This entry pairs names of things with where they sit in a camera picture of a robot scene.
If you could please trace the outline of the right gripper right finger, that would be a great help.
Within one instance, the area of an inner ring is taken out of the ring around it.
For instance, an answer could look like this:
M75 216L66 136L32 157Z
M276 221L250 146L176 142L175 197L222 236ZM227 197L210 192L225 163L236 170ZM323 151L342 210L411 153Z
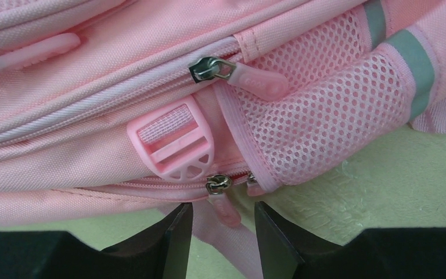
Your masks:
M341 246L263 201L254 219L265 278L446 278L446 227L369 228Z

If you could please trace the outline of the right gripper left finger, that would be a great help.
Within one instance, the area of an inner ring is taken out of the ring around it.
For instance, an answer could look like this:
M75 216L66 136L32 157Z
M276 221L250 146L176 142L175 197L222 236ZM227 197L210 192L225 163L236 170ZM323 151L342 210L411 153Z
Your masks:
M0 278L185 278L193 206L97 250L67 231L0 231Z

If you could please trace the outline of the pink student backpack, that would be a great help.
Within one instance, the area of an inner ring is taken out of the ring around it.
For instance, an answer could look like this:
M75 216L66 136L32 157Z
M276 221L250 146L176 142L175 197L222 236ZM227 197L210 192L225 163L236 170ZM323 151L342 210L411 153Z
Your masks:
M446 133L446 1L0 1L0 226L191 202L247 278L258 196Z

